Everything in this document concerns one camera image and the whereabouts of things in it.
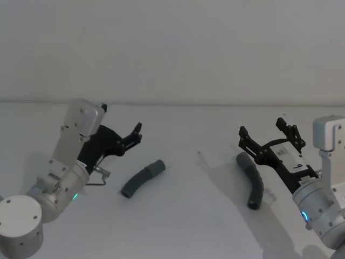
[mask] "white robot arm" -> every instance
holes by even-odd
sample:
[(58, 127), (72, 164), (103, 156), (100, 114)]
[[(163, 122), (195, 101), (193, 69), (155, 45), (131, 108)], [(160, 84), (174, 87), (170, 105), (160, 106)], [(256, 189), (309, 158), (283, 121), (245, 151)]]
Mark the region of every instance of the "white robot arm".
[(93, 172), (110, 172), (99, 167), (108, 155), (122, 156), (141, 141), (141, 124), (121, 138), (101, 125), (107, 106), (87, 100), (73, 101), (61, 127), (61, 137), (52, 158), (43, 161), (46, 177), (38, 177), (26, 195), (0, 202), (0, 250), (9, 259), (25, 259), (43, 243), (43, 223), (55, 220), (87, 185)]
[(305, 142), (297, 127), (279, 118), (277, 127), (286, 139), (264, 146), (253, 141), (241, 127), (239, 146), (259, 165), (272, 167), (291, 191), (308, 229), (313, 229), (323, 244), (336, 250), (331, 259), (345, 258), (345, 117), (318, 118), (313, 123), (314, 146), (320, 149), (322, 177), (308, 165), (301, 149)]

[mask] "white backdrop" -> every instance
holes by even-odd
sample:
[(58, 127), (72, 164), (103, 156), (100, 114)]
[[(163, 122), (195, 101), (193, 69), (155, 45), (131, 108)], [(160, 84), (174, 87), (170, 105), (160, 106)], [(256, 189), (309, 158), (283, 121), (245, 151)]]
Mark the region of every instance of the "white backdrop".
[(0, 100), (345, 104), (343, 0), (2, 0)]

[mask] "gray hose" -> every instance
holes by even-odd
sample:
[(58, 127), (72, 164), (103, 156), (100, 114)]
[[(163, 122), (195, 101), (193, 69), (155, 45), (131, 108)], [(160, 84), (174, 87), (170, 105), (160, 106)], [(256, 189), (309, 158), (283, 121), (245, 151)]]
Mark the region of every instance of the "gray hose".
[(264, 195), (264, 183), (260, 176), (260, 173), (247, 153), (240, 153), (236, 157), (236, 160), (239, 167), (248, 176), (252, 184), (252, 192), (249, 195), (247, 206), (250, 209), (258, 210), (260, 208)]
[(121, 194), (126, 198), (131, 198), (136, 190), (139, 189), (145, 182), (156, 177), (165, 170), (165, 165), (162, 160), (157, 160), (151, 165), (145, 167), (139, 173), (134, 175), (121, 189)]

